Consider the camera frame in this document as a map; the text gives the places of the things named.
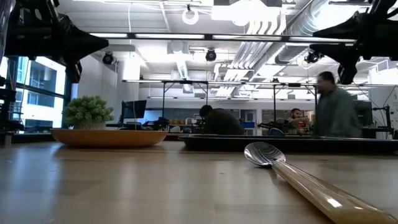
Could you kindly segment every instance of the metal spoon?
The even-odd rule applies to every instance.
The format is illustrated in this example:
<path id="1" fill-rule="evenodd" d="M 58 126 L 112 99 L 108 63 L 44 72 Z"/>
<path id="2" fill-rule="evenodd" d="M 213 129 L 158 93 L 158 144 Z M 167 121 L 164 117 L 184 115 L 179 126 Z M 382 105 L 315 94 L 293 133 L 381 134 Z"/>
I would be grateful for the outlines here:
<path id="1" fill-rule="evenodd" d="M 244 156 L 255 165 L 272 167 L 335 223 L 398 223 L 387 212 L 286 163 L 285 155 L 270 144 L 251 143 L 244 149 Z"/>

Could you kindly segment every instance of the window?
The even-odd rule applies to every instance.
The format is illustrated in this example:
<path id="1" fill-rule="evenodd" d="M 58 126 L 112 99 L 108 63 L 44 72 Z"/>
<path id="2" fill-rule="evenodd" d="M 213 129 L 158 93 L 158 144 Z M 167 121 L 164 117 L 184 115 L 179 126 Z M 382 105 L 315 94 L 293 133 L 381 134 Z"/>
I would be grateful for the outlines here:
<path id="1" fill-rule="evenodd" d="M 0 65 L 0 76 L 7 78 L 7 73 L 8 73 L 8 59 L 6 57 L 3 57 L 1 59 L 1 65 Z"/>
<path id="2" fill-rule="evenodd" d="M 46 57 L 29 61 L 19 57 L 17 82 L 63 95 L 65 93 L 65 67 Z"/>
<path id="3" fill-rule="evenodd" d="M 19 57 L 13 75 L 17 93 L 12 118 L 25 125 L 25 133 L 61 128 L 64 101 L 70 99 L 65 67 L 45 57 Z"/>
<path id="4" fill-rule="evenodd" d="M 29 85 L 55 92 L 57 71 L 45 65 L 32 61 L 30 64 Z"/>
<path id="5" fill-rule="evenodd" d="M 27 94 L 27 104 L 54 107 L 55 97 L 30 91 Z"/>
<path id="6" fill-rule="evenodd" d="M 53 121 L 26 119 L 25 133 L 46 133 L 53 128 Z"/>

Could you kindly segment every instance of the potted plant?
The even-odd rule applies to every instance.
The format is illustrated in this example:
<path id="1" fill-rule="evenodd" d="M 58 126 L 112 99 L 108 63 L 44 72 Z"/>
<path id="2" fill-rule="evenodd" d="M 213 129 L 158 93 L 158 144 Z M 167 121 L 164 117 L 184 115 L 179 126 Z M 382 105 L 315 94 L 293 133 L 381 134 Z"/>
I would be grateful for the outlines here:
<path id="1" fill-rule="evenodd" d="M 112 111 L 100 96 L 83 96 L 71 100 L 62 113 L 65 123 L 74 129 L 104 129 L 105 122 L 113 120 Z"/>

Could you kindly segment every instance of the wooden table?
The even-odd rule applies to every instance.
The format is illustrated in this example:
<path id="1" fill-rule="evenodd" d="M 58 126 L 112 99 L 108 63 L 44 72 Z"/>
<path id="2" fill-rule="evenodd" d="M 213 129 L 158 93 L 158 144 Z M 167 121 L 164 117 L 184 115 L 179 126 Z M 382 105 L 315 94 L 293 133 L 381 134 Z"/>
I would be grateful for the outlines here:
<path id="1" fill-rule="evenodd" d="M 273 171 L 241 152 L 0 149 L 0 223 L 330 223 Z M 398 217 L 396 157 L 287 155 L 287 160 Z"/>

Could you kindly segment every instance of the wooden bowl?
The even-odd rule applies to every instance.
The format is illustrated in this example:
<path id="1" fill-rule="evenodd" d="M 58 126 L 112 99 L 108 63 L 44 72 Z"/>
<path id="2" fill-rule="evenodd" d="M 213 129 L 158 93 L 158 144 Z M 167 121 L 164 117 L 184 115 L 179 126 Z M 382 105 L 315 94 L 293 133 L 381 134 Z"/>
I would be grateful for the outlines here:
<path id="1" fill-rule="evenodd" d="M 52 129 L 59 142 L 75 147 L 145 147 L 166 138 L 165 131 Z"/>

